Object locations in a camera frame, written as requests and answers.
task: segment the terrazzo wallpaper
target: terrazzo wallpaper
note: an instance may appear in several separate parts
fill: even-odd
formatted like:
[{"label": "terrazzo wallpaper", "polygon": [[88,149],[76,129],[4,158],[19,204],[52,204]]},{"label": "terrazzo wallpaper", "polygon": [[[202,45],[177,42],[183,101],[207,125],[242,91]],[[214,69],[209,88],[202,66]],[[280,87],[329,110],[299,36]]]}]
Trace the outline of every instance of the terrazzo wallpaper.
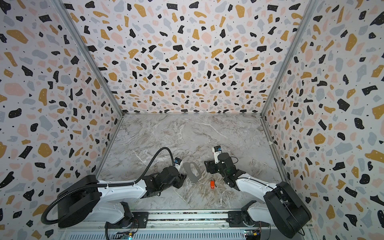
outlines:
[{"label": "terrazzo wallpaper", "polygon": [[53,239],[41,214],[96,170],[118,115],[49,1],[0,8],[0,239]]},{"label": "terrazzo wallpaper", "polygon": [[122,110],[260,112],[304,0],[64,0]]},{"label": "terrazzo wallpaper", "polygon": [[384,239],[383,23],[383,1],[319,1],[265,116],[319,239]]}]

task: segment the marble floor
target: marble floor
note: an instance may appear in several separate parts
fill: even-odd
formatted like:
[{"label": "marble floor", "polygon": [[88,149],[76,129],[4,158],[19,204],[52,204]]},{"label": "marble floor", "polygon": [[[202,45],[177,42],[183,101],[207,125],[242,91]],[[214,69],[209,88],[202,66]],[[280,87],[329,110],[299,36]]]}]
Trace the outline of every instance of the marble floor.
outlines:
[{"label": "marble floor", "polygon": [[[220,174],[206,172],[204,161],[213,160],[211,148],[216,145],[239,159],[238,169],[267,182],[281,182],[258,115],[200,114],[125,115],[98,179],[137,179],[156,151],[169,147],[174,157],[196,162],[202,177],[196,184],[187,177],[180,189],[170,187],[161,196],[126,199],[131,209],[239,209],[255,197],[226,186]],[[163,150],[147,175],[170,165]],[[215,189],[210,188],[211,178]]]}]

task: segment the side wall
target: side wall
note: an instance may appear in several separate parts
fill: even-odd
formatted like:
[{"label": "side wall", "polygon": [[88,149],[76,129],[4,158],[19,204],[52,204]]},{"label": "side wall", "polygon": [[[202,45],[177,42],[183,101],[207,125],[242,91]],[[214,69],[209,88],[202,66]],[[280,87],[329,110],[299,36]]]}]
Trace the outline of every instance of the side wall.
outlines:
[{"label": "side wall", "polygon": [[118,116],[49,1],[1,8],[0,238],[52,239],[42,212],[96,170]]},{"label": "side wall", "polygon": [[265,116],[319,239],[384,239],[383,11],[319,1]]},{"label": "side wall", "polygon": [[307,1],[64,0],[124,112],[259,112]]}]

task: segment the orange key tag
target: orange key tag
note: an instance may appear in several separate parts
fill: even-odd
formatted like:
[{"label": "orange key tag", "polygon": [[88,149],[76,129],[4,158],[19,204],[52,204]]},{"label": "orange key tag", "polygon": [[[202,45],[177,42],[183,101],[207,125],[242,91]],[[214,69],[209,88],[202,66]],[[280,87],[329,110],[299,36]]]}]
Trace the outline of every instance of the orange key tag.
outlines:
[{"label": "orange key tag", "polygon": [[214,189],[216,186],[215,184],[215,180],[214,179],[211,179],[211,189]]}]

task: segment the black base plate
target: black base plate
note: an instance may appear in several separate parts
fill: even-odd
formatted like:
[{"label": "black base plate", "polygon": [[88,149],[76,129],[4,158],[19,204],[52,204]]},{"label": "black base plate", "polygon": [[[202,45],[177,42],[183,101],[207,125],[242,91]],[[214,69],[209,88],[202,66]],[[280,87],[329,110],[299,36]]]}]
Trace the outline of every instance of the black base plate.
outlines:
[{"label": "black base plate", "polygon": [[133,229],[146,228],[147,227],[148,215],[149,215],[148,212],[132,212],[132,214],[133,214],[133,218],[134,218]]},{"label": "black base plate", "polygon": [[[229,223],[229,227],[249,227],[243,223],[241,211],[229,211],[227,222]],[[261,226],[269,227],[269,223],[261,222]],[[260,227],[259,222],[256,222],[255,225],[252,227]]]}]

